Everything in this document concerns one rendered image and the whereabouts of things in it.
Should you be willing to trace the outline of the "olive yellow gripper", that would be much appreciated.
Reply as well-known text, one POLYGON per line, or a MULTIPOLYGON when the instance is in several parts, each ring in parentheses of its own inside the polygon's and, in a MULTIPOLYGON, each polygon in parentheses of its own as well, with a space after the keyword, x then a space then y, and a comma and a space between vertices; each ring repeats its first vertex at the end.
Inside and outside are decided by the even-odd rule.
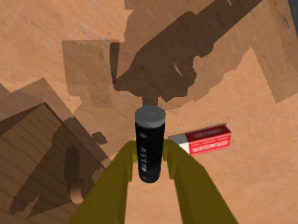
MULTIPOLYGON (((182 224, 239 224, 195 158, 170 139, 164 139, 162 156, 175 183, 182 224)), ((67 224, 125 224, 133 163, 137 163, 136 140, 120 149, 67 224)))

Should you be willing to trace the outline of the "brown wooden drawer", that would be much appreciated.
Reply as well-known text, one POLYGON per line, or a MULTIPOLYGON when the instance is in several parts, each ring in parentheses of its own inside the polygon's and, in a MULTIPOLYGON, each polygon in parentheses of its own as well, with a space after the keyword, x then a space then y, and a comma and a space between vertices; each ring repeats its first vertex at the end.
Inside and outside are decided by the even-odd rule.
POLYGON ((67 224, 104 171, 44 104, 0 121, 0 224, 67 224))

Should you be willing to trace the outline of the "red and white eraser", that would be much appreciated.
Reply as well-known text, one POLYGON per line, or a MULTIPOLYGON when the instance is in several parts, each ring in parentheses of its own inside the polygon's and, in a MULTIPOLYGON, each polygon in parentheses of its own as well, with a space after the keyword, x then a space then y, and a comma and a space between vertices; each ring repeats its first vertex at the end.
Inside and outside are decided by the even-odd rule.
POLYGON ((168 139, 174 141, 191 156, 230 147, 232 132, 226 125, 191 132, 168 139))

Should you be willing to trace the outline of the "black battery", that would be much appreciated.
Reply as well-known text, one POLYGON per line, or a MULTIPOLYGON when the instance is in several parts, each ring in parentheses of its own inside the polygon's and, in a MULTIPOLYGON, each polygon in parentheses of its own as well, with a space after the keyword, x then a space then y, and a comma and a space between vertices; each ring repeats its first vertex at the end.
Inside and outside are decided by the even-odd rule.
POLYGON ((160 177, 166 112, 153 105, 135 111, 138 173, 145 183, 154 183, 160 177))

